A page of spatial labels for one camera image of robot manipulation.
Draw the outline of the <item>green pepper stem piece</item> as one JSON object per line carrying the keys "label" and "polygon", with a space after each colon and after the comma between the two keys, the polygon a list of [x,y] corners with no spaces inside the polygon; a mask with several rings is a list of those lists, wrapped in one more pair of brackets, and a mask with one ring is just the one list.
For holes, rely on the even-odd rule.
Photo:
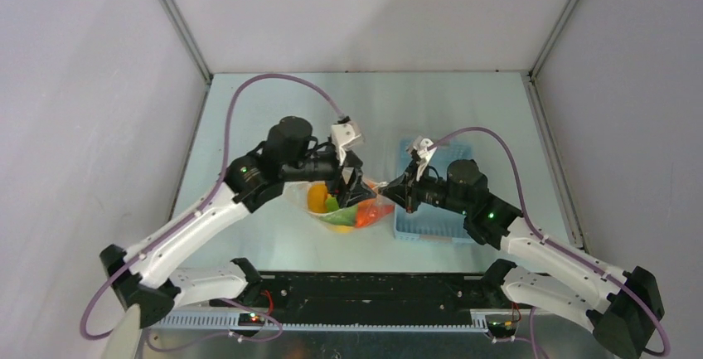
{"label": "green pepper stem piece", "polygon": [[341,208],[336,197],[329,196],[327,199],[328,212],[321,216],[322,221],[335,226],[355,226],[358,205]]}

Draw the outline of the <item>orange yellow bell pepper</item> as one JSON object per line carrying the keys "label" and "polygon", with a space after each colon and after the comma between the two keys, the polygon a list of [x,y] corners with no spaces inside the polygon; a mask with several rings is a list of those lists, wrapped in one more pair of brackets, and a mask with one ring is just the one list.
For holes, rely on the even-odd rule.
{"label": "orange yellow bell pepper", "polygon": [[328,209],[326,202],[328,196],[327,186],[324,183],[313,184],[307,192],[308,209],[315,214],[327,213]]}

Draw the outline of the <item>yellow lemon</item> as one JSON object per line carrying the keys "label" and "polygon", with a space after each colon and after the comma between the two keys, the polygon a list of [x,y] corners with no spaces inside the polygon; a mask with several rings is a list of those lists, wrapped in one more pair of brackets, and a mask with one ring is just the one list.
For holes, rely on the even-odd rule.
{"label": "yellow lemon", "polygon": [[356,230],[354,226],[335,226],[335,225],[330,225],[328,227],[330,231],[333,231],[338,234],[348,234]]}

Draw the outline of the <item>clear dotted zip top bag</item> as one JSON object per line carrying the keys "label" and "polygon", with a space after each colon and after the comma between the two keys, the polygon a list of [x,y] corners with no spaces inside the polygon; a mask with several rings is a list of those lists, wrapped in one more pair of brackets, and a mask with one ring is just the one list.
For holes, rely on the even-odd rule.
{"label": "clear dotted zip top bag", "polygon": [[294,182],[284,188],[284,197],[322,226],[337,233],[373,226],[395,209],[395,204],[383,196],[342,208],[323,182]]}

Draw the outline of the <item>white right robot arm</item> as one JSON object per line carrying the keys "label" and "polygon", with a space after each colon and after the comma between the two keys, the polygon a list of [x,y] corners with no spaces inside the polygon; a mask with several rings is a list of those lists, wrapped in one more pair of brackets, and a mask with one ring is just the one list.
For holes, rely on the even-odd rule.
{"label": "white right robot arm", "polygon": [[656,278],[642,267],[631,271],[567,248],[534,227],[524,211],[491,193],[473,160],[456,160],[447,177],[431,177],[411,163],[378,192],[412,213],[422,204],[461,214],[463,228],[489,245],[544,270],[532,273],[498,259],[482,276],[487,304],[509,302],[540,308],[580,325],[619,358],[639,358],[664,316]]}

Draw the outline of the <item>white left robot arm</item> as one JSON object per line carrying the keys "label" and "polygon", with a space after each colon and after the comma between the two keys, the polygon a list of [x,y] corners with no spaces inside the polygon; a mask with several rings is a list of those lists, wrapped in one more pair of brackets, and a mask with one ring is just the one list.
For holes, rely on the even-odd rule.
{"label": "white left robot arm", "polygon": [[320,143],[313,127],[295,116],[281,119],[267,138],[227,163],[212,191],[181,215],[127,249],[109,245],[100,260],[124,309],[138,307],[139,327],[151,327],[174,308],[222,298],[252,306],[262,295],[262,277],[245,258],[214,269],[182,263],[225,228],[281,196],[292,182],[323,182],[346,208],[375,197],[363,181],[362,160],[352,147],[363,140],[344,118]]}

